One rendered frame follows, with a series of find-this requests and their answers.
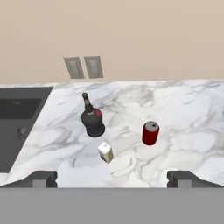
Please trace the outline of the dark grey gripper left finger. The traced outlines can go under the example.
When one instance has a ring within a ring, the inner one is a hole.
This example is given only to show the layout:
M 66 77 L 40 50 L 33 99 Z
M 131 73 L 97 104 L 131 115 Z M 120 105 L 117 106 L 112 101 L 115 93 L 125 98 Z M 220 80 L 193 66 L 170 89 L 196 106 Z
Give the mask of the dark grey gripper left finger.
M 57 188 L 56 171 L 34 171 L 24 179 L 1 185 L 1 188 Z

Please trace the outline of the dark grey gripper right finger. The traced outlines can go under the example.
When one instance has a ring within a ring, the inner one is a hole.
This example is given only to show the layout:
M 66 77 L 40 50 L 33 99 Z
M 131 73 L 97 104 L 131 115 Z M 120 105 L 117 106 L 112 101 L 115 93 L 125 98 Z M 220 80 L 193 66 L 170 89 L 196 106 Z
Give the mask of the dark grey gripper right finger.
M 221 185 L 198 178 L 191 171 L 168 171 L 167 179 L 167 187 L 172 188 L 221 187 Z

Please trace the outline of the red drink can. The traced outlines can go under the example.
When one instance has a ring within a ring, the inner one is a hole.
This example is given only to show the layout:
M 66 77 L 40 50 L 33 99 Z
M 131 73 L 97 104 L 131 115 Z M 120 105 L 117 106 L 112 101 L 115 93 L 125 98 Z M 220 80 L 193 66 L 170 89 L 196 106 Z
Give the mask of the red drink can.
M 148 121 L 143 126 L 142 141 L 146 145 L 153 145 L 158 139 L 159 126 L 156 122 Z

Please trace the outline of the small white drink carton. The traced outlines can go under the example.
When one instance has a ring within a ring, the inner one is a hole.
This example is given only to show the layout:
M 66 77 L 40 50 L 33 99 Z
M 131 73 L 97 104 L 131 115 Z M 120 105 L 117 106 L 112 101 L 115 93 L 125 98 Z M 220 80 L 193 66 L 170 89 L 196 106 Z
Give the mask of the small white drink carton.
M 98 151 L 99 151 L 100 157 L 106 163 L 110 163 L 112 161 L 112 159 L 114 158 L 112 147 L 106 142 L 102 142 L 98 146 Z

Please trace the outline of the black bottle with red label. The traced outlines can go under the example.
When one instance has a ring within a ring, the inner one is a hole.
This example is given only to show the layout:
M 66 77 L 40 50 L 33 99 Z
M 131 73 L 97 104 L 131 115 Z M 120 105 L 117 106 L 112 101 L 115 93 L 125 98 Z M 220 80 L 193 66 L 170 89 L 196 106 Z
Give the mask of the black bottle with red label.
M 85 110 L 81 115 L 81 121 L 90 137 L 100 137 L 105 131 L 102 112 L 92 105 L 88 99 L 87 93 L 83 93 L 82 97 L 84 100 Z

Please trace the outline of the grey wall socket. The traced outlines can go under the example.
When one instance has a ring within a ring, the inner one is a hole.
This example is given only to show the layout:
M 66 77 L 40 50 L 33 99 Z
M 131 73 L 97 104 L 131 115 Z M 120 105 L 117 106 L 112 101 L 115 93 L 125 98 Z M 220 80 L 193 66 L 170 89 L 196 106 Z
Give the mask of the grey wall socket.
M 87 67 L 88 77 L 98 79 L 103 77 L 102 63 L 99 56 L 86 56 L 84 58 Z
M 84 73 L 79 57 L 64 58 L 66 69 L 72 79 L 84 79 Z

